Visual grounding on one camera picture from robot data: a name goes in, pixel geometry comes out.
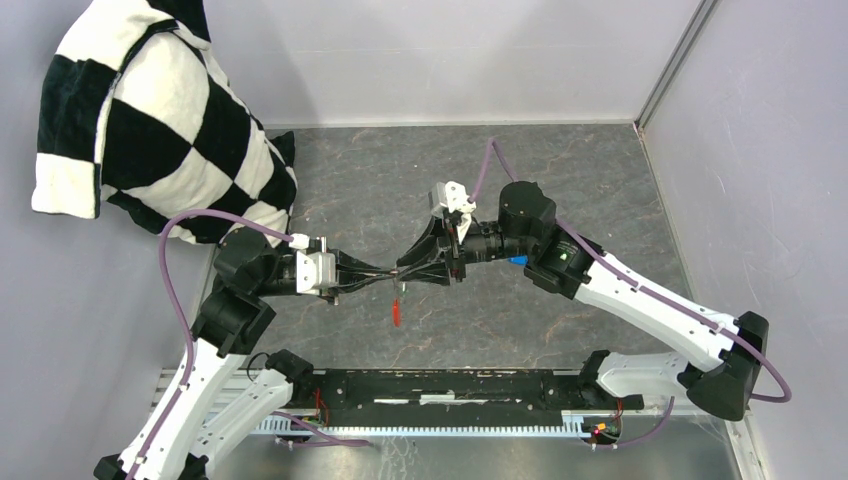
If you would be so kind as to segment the metal key holder red handle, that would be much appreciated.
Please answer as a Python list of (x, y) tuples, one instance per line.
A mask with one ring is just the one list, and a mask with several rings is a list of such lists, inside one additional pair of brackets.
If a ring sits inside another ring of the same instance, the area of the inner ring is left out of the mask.
[(406, 285), (404, 280), (402, 279), (402, 272), (399, 267), (396, 267), (392, 270), (393, 278), (393, 292), (394, 292), (394, 300), (392, 302), (392, 323), (396, 328), (400, 328), (402, 325), (402, 300), (406, 292)]

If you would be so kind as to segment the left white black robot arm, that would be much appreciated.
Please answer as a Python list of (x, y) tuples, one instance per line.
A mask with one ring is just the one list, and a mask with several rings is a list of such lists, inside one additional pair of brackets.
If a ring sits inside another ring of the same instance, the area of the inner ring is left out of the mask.
[(184, 326), (188, 344), (175, 377), (138, 436), (121, 453), (102, 458), (95, 478), (210, 478), (273, 411), (302, 407), (314, 394), (311, 364), (282, 350), (234, 401), (210, 413), (276, 315), (266, 298), (307, 295), (334, 304), (340, 294), (395, 273), (328, 249), (322, 238), (295, 234), (273, 246), (248, 227), (224, 237), (213, 267), (214, 288), (194, 323)]

